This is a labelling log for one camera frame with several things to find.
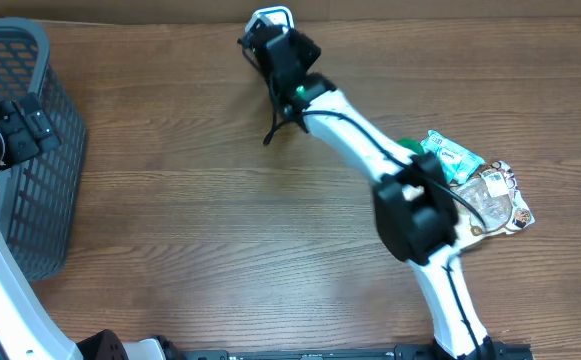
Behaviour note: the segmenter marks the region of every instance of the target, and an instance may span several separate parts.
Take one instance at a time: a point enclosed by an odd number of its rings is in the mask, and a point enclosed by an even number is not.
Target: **printed label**
[[[442,149],[441,152],[439,153],[439,160],[448,165],[460,164],[461,155],[452,152],[448,149]]]
[[[430,135],[428,139],[439,146],[443,146],[443,144],[445,144],[446,142],[446,139],[442,138],[437,134]]]
[[[483,180],[486,182],[486,186],[488,187],[488,193],[490,193],[490,197],[498,197],[503,195],[508,195],[508,185],[506,185],[506,181],[503,179],[503,175],[499,172],[495,172],[486,176],[483,176]]]

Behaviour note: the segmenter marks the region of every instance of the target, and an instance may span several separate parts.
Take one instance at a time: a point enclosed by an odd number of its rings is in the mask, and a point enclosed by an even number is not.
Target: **wooden table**
[[[490,334],[581,359],[581,18],[300,23],[393,138],[437,129],[509,162],[537,223],[464,257]],[[90,133],[63,273],[35,285],[80,340],[164,334],[231,351],[429,342],[366,181],[288,127],[268,148],[238,25],[48,24]]]

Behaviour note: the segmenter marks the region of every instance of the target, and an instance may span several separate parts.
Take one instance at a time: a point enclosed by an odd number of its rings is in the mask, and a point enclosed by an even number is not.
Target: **snack bag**
[[[484,229],[474,215],[457,204],[459,223],[455,230],[460,248],[474,245],[484,237],[514,234],[534,223],[534,216],[521,197],[517,179],[503,161],[493,163],[452,190],[470,203],[486,222]]]
[[[428,137],[421,141],[421,146],[439,159],[448,183],[455,180],[459,185],[464,184],[479,166],[486,163],[477,154],[434,130],[428,131]]]

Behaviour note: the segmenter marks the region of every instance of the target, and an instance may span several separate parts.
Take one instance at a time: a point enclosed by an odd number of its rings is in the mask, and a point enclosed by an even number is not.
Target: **gray plastic basket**
[[[40,280],[63,268],[72,233],[86,129],[52,70],[43,29],[0,19],[0,101],[39,95],[61,146],[0,173],[0,228],[23,274]]]

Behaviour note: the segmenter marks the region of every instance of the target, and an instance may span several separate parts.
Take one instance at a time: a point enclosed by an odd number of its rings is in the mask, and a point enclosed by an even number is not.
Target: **black bracket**
[[[385,175],[373,187],[375,220],[379,237],[399,261],[428,264],[428,257],[456,239],[459,221],[452,197],[431,184],[445,184],[441,163],[432,153],[412,156],[412,165],[396,175]],[[423,192],[406,199],[406,186]]]
[[[321,49],[306,35],[281,25],[265,25],[260,20],[238,43],[250,49],[259,72],[282,102],[300,86],[308,69],[321,55]]]
[[[84,360],[128,359],[121,340],[110,330],[103,330],[77,344]]]
[[[183,360],[183,355],[177,348],[172,341],[168,340],[163,335],[157,335],[154,337],[155,340],[159,342],[161,345],[161,349],[163,350],[163,355],[165,356],[166,360]]]
[[[30,160],[61,145],[39,98],[29,93],[18,101],[0,102],[0,133],[6,145],[5,168]]]
[[[185,351],[181,360],[228,360],[225,350]]]
[[[473,351],[462,355],[458,360],[532,360],[530,345],[506,345],[492,342],[488,338],[480,347],[480,354]],[[397,345],[394,348],[395,360],[454,360],[436,343],[431,345]]]

